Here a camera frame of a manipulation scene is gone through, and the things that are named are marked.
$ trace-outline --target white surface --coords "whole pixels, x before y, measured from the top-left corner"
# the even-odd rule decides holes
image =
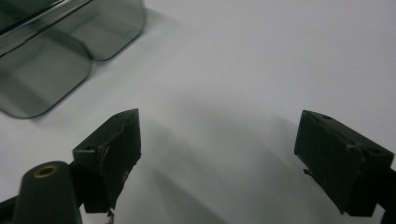
[[[395,1],[146,5],[145,33],[47,115],[0,115],[0,200],[137,107],[143,157],[116,223],[379,223],[380,207],[341,216],[293,147],[309,109],[396,152]]]

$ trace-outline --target clear plastic box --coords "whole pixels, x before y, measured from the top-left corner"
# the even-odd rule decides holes
[[[142,0],[0,0],[0,109],[42,115],[145,23]]]

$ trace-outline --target white table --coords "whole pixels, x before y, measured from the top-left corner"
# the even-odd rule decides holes
[[[379,206],[341,216],[293,148],[309,109],[396,152],[396,2],[146,6],[143,35],[47,115],[0,114],[2,201],[26,171],[72,161],[106,119],[137,107],[143,155],[116,223],[379,223]]]

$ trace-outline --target transparent plastic container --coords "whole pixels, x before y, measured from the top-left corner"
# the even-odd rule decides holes
[[[141,0],[0,0],[0,109],[42,115],[139,36]]]

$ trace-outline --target screw hole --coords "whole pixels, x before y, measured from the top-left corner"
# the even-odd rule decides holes
[[[58,166],[47,165],[37,169],[34,173],[35,178],[44,178],[55,174],[58,171]]]

